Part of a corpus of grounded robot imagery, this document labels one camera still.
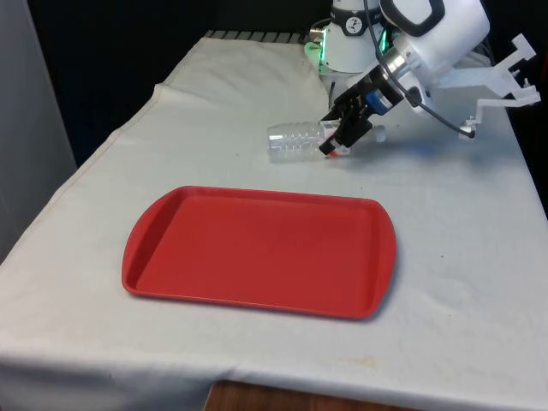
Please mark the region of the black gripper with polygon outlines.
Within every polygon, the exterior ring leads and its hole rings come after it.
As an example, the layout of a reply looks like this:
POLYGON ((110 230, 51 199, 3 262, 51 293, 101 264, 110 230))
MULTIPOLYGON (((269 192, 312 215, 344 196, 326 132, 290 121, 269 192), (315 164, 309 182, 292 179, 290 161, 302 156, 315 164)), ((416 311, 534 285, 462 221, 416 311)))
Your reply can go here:
POLYGON ((350 148, 372 128, 369 116, 383 116, 402 101, 402 92, 392 84, 384 70, 381 67, 372 69, 366 77, 366 90, 365 83, 358 81, 335 99, 330 111, 322 118, 322 121, 338 120, 339 127, 319 146, 319 150, 329 156, 337 145, 350 148))

